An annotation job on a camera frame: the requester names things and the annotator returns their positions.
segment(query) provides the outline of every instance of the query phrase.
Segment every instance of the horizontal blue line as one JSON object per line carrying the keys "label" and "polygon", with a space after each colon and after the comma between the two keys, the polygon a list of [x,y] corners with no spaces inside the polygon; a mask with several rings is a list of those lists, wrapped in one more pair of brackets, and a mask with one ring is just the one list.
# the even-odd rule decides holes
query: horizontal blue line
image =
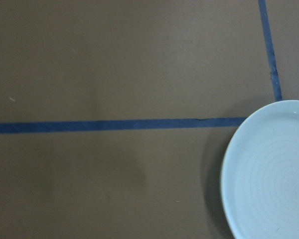
{"label": "horizontal blue line", "polygon": [[283,99],[283,96],[281,93],[279,75],[278,75],[277,66],[276,66],[276,57],[275,57],[273,40],[272,40],[271,32],[270,32],[270,25],[269,25],[269,19],[268,19],[267,8],[266,8],[266,1],[258,0],[258,3],[259,3],[261,22],[263,25],[263,32],[264,32],[267,57],[268,57],[268,62],[269,62],[269,67],[270,67],[270,72],[271,72],[271,80],[272,80],[274,94],[275,94],[275,100],[281,101]]}
{"label": "horizontal blue line", "polygon": [[132,119],[0,123],[0,134],[239,126],[246,118]]}

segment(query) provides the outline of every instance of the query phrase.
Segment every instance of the blue tape strip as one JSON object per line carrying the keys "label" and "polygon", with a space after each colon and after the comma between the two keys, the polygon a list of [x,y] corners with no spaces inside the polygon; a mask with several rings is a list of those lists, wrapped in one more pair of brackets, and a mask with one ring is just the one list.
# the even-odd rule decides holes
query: blue tape strip
{"label": "blue tape strip", "polygon": [[239,126],[246,118],[136,119],[0,123],[0,134]]}
{"label": "blue tape strip", "polygon": [[270,71],[271,71],[271,80],[273,83],[275,100],[281,101],[283,99],[283,96],[281,93],[279,76],[278,76],[278,71],[277,71],[277,67],[276,67],[276,58],[275,58],[273,40],[271,38],[271,33],[270,33],[266,1],[258,0],[258,3],[259,3],[260,15],[261,15],[261,22],[263,24],[263,32],[264,32],[264,38],[265,38],[265,43],[266,43],[269,67],[270,67]]}

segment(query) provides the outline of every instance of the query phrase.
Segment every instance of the plate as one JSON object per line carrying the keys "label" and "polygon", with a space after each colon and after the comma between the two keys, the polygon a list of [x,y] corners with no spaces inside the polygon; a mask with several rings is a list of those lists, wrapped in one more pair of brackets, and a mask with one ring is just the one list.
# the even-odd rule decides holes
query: plate
{"label": "plate", "polygon": [[241,124],[220,188],[236,239],[299,239],[299,101],[272,103]]}

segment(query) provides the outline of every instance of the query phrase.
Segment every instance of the concentric ring pattern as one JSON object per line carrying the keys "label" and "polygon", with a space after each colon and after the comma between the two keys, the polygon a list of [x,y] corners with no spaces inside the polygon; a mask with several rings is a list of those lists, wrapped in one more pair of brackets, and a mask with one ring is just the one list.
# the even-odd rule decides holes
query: concentric ring pattern
{"label": "concentric ring pattern", "polygon": [[299,239],[299,101],[270,104],[239,127],[221,193],[235,238]]}

